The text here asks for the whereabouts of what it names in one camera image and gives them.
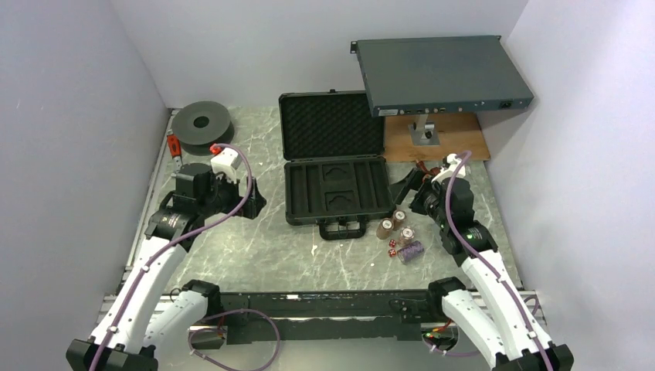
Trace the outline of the purple poker chip stack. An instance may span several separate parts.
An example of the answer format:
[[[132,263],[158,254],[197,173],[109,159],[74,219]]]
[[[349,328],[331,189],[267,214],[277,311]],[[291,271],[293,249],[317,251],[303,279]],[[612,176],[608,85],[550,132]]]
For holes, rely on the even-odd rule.
[[[425,247],[423,244],[420,241],[415,240],[397,250],[396,256],[403,264],[408,264],[417,257],[420,257],[424,252]]]

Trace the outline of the orange poker chip stack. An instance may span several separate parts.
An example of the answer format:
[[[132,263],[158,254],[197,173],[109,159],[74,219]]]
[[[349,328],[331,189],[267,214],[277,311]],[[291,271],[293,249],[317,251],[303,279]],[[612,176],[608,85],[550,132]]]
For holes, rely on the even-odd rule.
[[[399,238],[397,240],[400,247],[404,247],[407,244],[413,242],[415,238],[414,229],[409,226],[404,226],[399,230]]]

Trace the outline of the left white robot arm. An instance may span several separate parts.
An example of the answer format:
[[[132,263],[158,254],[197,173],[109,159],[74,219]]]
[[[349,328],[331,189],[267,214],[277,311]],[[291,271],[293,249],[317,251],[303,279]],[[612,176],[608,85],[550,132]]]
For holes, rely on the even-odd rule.
[[[175,187],[151,216],[132,271],[115,302],[87,339],[74,339],[66,351],[73,370],[156,370],[174,335],[197,321],[216,322],[222,314],[220,289],[197,281],[182,288],[172,306],[154,310],[166,284],[186,258],[195,238],[233,216],[250,220],[266,204],[249,165],[246,192],[239,193],[234,165],[183,165]]]

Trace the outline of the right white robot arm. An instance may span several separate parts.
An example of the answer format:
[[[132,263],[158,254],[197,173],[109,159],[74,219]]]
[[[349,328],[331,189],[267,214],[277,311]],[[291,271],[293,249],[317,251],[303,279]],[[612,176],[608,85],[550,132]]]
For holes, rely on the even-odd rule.
[[[415,168],[390,189],[396,203],[416,191],[410,210],[435,222],[443,248],[486,305],[480,308],[458,278],[444,278],[426,292],[430,318],[454,321],[491,370],[572,369],[570,348],[555,344],[538,323],[509,278],[494,238],[476,219],[467,180],[437,180]]]

